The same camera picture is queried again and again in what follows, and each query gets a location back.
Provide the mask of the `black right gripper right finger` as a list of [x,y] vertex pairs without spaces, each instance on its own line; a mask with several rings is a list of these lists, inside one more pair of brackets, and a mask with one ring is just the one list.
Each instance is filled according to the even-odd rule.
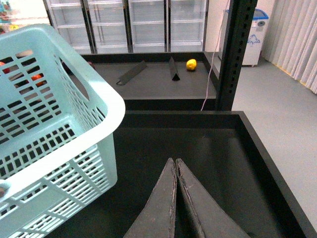
[[176,160],[176,168],[186,213],[195,237],[249,237],[219,206],[182,159]]

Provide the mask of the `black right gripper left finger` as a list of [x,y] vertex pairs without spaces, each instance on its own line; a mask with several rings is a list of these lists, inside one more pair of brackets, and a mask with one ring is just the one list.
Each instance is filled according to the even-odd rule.
[[126,238],[173,238],[176,220],[177,174],[176,165],[169,158],[152,193]]

